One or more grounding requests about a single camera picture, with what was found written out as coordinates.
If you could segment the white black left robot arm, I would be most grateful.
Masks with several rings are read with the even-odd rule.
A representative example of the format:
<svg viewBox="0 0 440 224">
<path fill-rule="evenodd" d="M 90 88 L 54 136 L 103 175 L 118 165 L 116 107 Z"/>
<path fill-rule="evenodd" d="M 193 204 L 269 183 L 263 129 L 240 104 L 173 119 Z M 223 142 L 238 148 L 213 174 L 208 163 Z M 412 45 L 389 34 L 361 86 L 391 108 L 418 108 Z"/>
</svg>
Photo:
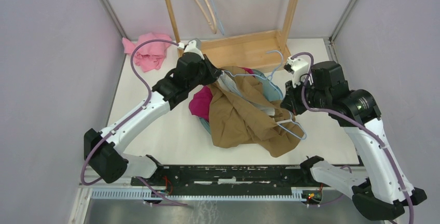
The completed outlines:
<svg viewBox="0 0 440 224">
<path fill-rule="evenodd" d="M 216 82 L 222 75 L 208 57 L 185 52 L 163 79 L 150 90 L 146 99 L 124 117 L 101 131 L 84 134 L 84 160 L 103 180 L 111 184 L 124 174 L 141 176 L 151 186 L 162 182 L 163 171 L 152 158 L 124 154 L 128 145 L 143 130 L 188 98 L 197 86 Z"/>
</svg>

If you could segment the brown skirt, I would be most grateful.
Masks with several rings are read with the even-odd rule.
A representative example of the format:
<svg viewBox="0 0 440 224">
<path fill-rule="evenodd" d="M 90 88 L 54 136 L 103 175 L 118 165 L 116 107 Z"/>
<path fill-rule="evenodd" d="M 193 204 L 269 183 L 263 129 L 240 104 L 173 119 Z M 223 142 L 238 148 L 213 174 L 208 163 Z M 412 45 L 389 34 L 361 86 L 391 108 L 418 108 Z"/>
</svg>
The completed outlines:
<svg viewBox="0 0 440 224">
<path fill-rule="evenodd" d="M 274 107 L 275 114 L 266 115 L 252 104 L 245 122 L 220 122 L 210 125 L 212 143 L 220 148 L 232 148 L 241 145 L 258 144 L 269 152 L 272 157 L 280 157 L 300 143 L 300 139 L 290 135 L 279 127 L 276 122 L 287 120 L 289 111 L 280 107 L 282 100 L 268 101 L 262 93 L 254 92 L 251 101 L 263 106 Z M 288 130 L 303 136 L 303 131 L 292 123 L 282 124 Z"/>
</svg>

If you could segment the magenta cloth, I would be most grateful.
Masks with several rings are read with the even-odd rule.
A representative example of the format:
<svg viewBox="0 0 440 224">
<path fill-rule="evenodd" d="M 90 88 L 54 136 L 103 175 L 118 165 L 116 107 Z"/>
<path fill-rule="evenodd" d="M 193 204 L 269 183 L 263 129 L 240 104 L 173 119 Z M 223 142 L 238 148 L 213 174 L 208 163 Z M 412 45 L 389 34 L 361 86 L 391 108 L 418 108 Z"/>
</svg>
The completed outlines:
<svg viewBox="0 0 440 224">
<path fill-rule="evenodd" d="M 262 93 L 262 83 L 249 68 L 222 68 L 219 81 L 202 87 L 189 103 L 190 113 L 212 125 L 220 122 L 245 122 L 256 91 Z"/>
</svg>

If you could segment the wooden clothes rack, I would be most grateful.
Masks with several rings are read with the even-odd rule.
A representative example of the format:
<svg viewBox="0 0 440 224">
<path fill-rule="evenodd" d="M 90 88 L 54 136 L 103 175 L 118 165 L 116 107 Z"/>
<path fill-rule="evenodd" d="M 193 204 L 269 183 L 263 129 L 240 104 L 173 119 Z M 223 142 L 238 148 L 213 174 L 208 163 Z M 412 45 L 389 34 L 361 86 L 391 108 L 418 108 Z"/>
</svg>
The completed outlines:
<svg viewBox="0 0 440 224">
<path fill-rule="evenodd" d="M 217 67 L 239 66 L 262 72 L 277 70 L 279 57 L 269 51 L 279 51 L 284 57 L 291 55 L 287 39 L 299 0 L 289 0 L 283 28 L 201 42 L 201 50 Z"/>
</svg>

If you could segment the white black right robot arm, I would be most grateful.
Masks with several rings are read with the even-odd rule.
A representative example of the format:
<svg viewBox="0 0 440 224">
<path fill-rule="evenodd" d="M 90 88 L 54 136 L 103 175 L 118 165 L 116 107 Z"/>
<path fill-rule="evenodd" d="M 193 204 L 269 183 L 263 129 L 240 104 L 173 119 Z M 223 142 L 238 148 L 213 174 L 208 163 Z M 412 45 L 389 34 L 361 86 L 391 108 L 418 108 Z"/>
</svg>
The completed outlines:
<svg viewBox="0 0 440 224">
<path fill-rule="evenodd" d="M 356 177 L 314 156 L 300 164 L 303 185 L 322 183 L 336 189 L 372 221 L 394 221 L 427 199 L 396 162 L 374 97 L 363 89 L 351 90 L 339 64 L 289 59 L 284 69 L 293 77 L 285 84 L 281 107 L 296 116 L 306 111 L 327 113 L 350 137 L 367 171 L 366 177 Z"/>
</svg>

